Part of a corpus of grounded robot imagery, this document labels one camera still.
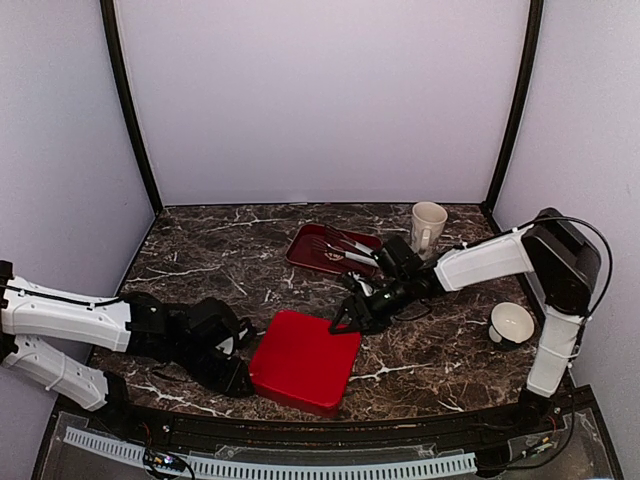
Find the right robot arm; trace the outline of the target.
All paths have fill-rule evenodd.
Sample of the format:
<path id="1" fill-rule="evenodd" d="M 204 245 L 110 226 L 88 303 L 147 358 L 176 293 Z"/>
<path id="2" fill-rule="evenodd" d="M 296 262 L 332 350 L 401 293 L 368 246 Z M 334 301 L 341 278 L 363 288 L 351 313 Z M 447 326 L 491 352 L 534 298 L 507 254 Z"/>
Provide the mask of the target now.
<path id="1" fill-rule="evenodd" d="M 354 292 L 341 303 L 328 330 L 332 334 L 377 334 L 393 316 L 418 300 L 430 300 L 468 286 L 529 273 L 543 292 L 542 334 L 522 395 L 510 413 L 521 434 L 534 432 L 549 416 L 545 399 L 558 390 L 570 361 L 579 352 L 586 323 L 604 294 L 596 289 L 601 254 L 582 233 L 588 222 L 548 207 L 529 222 L 493 237 L 455 246 L 423 260 L 399 236 L 374 251 L 390 283 L 371 295 Z"/>

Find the red box with liners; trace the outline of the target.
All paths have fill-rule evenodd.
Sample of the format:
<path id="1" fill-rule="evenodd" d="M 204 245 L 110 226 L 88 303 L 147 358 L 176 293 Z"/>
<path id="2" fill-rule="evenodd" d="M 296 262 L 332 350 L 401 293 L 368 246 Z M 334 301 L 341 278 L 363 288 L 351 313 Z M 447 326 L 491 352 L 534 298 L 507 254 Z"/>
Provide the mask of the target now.
<path id="1" fill-rule="evenodd" d="M 325 418 L 338 415 L 347 385 L 345 376 L 305 371 L 254 371 L 250 375 L 258 395 Z"/>

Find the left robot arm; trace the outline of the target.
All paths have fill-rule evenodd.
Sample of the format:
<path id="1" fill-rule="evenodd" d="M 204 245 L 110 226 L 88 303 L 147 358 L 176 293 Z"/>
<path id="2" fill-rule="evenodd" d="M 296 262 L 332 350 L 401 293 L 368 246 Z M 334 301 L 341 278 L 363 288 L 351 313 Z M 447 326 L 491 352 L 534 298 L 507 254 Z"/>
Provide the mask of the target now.
<path id="1" fill-rule="evenodd" d="M 230 398 L 254 393 L 249 367 L 237 356 L 255 335 L 247 318 L 208 297 L 164 303 L 146 292 L 91 297 L 43 287 L 1 263 L 1 364 L 90 412 L 120 436 L 141 427 L 125 380 L 93 369 L 48 344 L 76 341 L 112 352 L 175 363 L 200 386 Z"/>

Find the metal tongs white handles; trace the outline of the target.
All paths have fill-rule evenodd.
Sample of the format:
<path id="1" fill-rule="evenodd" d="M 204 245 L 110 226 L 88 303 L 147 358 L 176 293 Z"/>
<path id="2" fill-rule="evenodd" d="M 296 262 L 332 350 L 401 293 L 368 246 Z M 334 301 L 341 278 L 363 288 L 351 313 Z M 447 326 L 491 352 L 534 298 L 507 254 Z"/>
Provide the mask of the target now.
<path id="1" fill-rule="evenodd" d="M 378 267 L 372 248 L 329 225 L 325 226 L 322 238 L 317 237 L 311 240 L 311 248 L 314 253 L 322 254 L 331 261 L 351 260 L 374 268 Z"/>

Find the red box lid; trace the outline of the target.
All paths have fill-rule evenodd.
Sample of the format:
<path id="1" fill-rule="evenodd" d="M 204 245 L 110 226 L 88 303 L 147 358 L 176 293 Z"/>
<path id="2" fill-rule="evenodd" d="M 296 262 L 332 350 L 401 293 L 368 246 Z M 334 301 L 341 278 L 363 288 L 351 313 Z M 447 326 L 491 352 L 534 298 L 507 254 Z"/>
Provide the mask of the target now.
<path id="1" fill-rule="evenodd" d="M 330 334 L 330 322 L 290 310 L 275 314 L 249 364 L 254 371 L 305 371 L 345 376 L 360 344 L 358 333 Z"/>

